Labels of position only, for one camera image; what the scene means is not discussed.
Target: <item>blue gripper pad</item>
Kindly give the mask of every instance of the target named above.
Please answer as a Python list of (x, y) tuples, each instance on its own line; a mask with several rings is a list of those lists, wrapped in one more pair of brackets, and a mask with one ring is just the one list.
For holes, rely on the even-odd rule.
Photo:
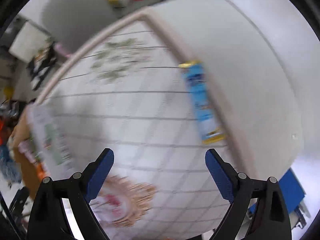
[(222, 197), (232, 204), (234, 198), (232, 182), (210, 150), (205, 153), (205, 165), (207, 165)]
[(98, 193), (104, 181), (106, 180), (107, 175), (111, 170), (114, 159), (115, 158), (114, 158), (113, 151), (111, 149), (104, 149), (103, 152), (100, 154), (100, 156), (97, 158), (97, 160), (94, 163), (92, 163), (92, 164), (97, 164), (98, 166), (95, 172), (92, 174), (87, 184), (87, 192), (86, 192), (86, 195), (84, 196), (87, 203), (89, 203), (90, 200), (95, 199), (98, 196)]

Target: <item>yellow object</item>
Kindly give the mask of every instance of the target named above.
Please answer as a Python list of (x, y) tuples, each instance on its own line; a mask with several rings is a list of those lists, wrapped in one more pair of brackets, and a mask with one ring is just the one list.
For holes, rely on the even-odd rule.
[(3, 94), (7, 100), (10, 100), (13, 96), (14, 88), (12, 86), (5, 86), (3, 89)]

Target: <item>silver screw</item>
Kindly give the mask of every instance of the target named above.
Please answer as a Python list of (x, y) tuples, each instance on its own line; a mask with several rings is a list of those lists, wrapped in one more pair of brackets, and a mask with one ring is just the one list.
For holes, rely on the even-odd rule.
[(245, 173), (243, 173), (243, 172), (240, 172), (238, 174), (238, 177), (241, 178), (241, 179), (245, 179), (247, 177), (247, 175)]
[(277, 182), (277, 179), (275, 177), (270, 177), (269, 180), (272, 182), (272, 183), (276, 183)]
[(45, 177), (45, 178), (42, 180), (43, 183), (48, 183), (49, 181), (50, 181), (50, 178), (49, 178), (49, 177)]
[(81, 177), (81, 173), (80, 172), (76, 172), (75, 174), (72, 175), (72, 177), (74, 179), (79, 179)]

